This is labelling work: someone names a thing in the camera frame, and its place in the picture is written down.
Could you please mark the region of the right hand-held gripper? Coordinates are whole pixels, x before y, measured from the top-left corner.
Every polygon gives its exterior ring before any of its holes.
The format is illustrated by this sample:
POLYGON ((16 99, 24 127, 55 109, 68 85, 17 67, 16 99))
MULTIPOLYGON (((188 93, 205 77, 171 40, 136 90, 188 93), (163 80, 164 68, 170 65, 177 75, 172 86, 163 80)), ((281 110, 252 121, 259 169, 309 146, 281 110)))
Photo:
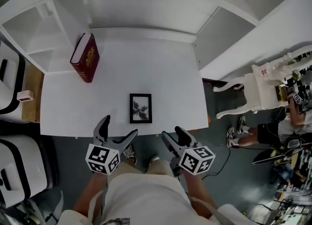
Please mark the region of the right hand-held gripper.
POLYGON ((196 143, 195 137, 183 128, 176 126, 175 132, 178 141, 166 131, 161 133, 162 141, 174 155, 170 162, 174 176, 180 176, 183 170, 191 175, 206 173, 215 159, 215 154, 207 146, 196 143))

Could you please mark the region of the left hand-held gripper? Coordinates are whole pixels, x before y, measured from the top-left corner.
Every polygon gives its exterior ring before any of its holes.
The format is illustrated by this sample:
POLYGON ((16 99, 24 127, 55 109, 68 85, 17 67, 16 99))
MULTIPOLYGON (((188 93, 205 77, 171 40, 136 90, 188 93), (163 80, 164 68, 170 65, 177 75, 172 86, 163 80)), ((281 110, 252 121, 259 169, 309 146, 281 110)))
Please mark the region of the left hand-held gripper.
POLYGON ((85 161, 93 172, 111 175, 120 164, 120 153, 124 151, 138 135, 138 129, 131 131, 120 141, 108 139, 108 126, 111 116, 102 118, 93 132, 94 143, 89 144, 85 161))

